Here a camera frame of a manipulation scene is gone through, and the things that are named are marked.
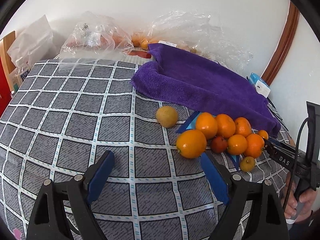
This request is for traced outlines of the person right hand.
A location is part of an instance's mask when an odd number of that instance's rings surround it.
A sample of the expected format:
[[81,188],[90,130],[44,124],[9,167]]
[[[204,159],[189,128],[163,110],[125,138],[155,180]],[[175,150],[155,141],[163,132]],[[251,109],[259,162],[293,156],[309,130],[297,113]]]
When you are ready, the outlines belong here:
[[[299,200],[296,200],[294,197],[294,192],[296,189],[296,185],[293,182],[289,194],[289,198],[287,201],[287,205],[284,210],[284,216],[286,219],[291,219],[292,217],[296,217],[296,223],[306,220],[312,212],[312,206],[317,197],[317,191],[313,191],[312,189],[306,190],[303,194],[300,195]],[[297,205],[299,203],[303,203],[303,208],[300,211],[299,215],[297,213]]]

